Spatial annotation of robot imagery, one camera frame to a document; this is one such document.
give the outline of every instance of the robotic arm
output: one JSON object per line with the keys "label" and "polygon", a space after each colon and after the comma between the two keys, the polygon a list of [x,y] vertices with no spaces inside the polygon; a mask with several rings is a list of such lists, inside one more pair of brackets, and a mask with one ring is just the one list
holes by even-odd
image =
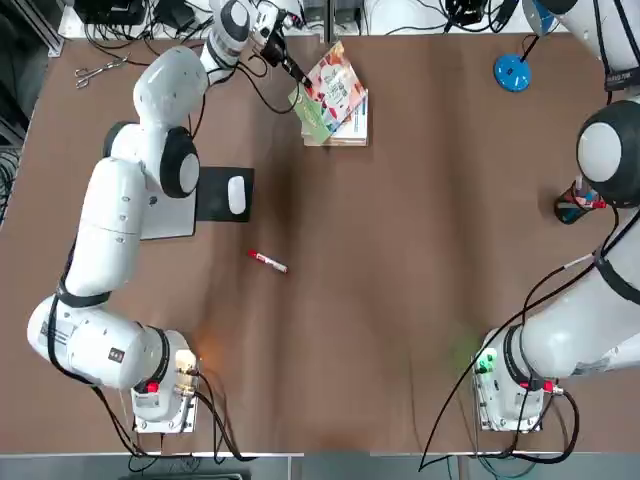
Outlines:
{"label": "robotic arm", "polygon": [[[640,205],[640,3],[636,0],[539,0],[605,66],[607,90],[626,99],[592,115],[578,135],[583,177],[611,205]],[[478,409],[487,430],[537,422],[545,379],[640,366],[640,226],[568,293],[488,342],[476,365]],[[491,356],[487,365],[487,355]]]}
{"label": "robotic arm", "polygon": [[136,82],[139,123],[117,123],[107,134],[70,262],[56,294],[38,305],[27,327],[44,359],[95,385],[131,389],[144,432],[193,429],[196,357],[180,333],[143,326],[105,306],[131,279],[141,239],[163,236],[157,232],[175,218],[193,220],[200,164],[181,124],[207,88],[231,75],[249,39],[271,65],[309,82],[283,38],[283,28],[301,26],[296,15],[273,2],[259,2],[251,13],[238,0],[211,6],[216,22],[201,57],[174,47]]}

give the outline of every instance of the red marker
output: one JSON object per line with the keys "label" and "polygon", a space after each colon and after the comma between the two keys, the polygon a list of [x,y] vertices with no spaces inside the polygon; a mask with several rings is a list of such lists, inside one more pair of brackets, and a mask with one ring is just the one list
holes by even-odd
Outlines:
{"label": "red marker", "polygon": [[249,250],[249,256],[255,258],[259,262],[266,263],[267,265],[271,265],[273,268],[275,268],[279,272],[287,273],[289,271],[289,269],[285,265],[282,265],[281,263],[278,263],[275,260],[272,260],[271,258],[256,252],[255,250]]}

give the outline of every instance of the blue round base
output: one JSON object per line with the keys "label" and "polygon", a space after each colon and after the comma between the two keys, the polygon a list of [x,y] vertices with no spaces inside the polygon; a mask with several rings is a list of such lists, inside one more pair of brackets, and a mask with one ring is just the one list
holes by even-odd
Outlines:
{"label": "blue round base", "polygon": [[510,92],[522,92],[531,82],[529,64],[526,60],[521,62],[515,53],[499,57],[493,66],[493,74],[500,86]]}

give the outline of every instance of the book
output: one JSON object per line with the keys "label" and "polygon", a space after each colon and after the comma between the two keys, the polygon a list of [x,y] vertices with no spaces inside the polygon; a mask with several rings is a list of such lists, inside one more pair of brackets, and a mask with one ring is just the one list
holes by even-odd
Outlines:
{"label": "book", "polygon": [[342,122],[342,125],[338,127],[338,130],[325,140],[324,143],[318,143],[311,135],[309,128],[303,123],[301,135],[305,146],[319,147],[321,145],[325,145],[366,147],[368,144],[368,110],[368,97],[365,96],[360,105],[351,112],[351,115]]}
{"label": "book", "polygon": [[344,54],[342,42],[336,43],[307,76],[311,87],[299,85],[289,101],[295,102],[294,110],[315,142],[323,144],[367,93]]}

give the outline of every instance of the brown table surface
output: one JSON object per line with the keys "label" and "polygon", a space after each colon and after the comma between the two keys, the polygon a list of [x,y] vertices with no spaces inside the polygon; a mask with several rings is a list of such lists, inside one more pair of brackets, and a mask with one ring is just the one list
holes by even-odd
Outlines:
{"label": "brown table surface", "polygon": [[[519,310],[545,273],[604,237],[610,212],[573,227],[549,215],[577,171],[576,132],[604,104],[602,67],[554,35],[531,54],[531,88],[507,93],[493,62],[521,38],[346,39],[370,91],[368,148],[304,148],[295,115],[272,114],[239,75],[208,93],[201,162],[255,167],[251,222],[200,223],[193,238],[144,243],[109,309],[188,335],[219,376],[242,451],[421,451],[470,344]],[[291,43],[307,69],[324,49]],[[144,45],[131,52],[152,59]],[[51,60],[0,232],[0,452],[123,450],[93,394],[26,340],[61,273],[105,133],[136,119],[139,67],[75,89],[76,68],[105,60],[82,41]],[[293,87],[281,71],[259,85],[286,106]],[[290,274],[249,259],[250,248]],[[577,450],[638,451],[639,380],[636,370],[567,382],[582,413]],[[469,397],[465,388],[468,420]],[[117,394],[109,399],[121,411]],[[559,432],[551,415],[521,448],[559,451]],[[481,435],[481,448],[510,438]],[[166,443],[211,451],[207,412],[196,434]],[[454,402],[432,451],[470,450]]]}

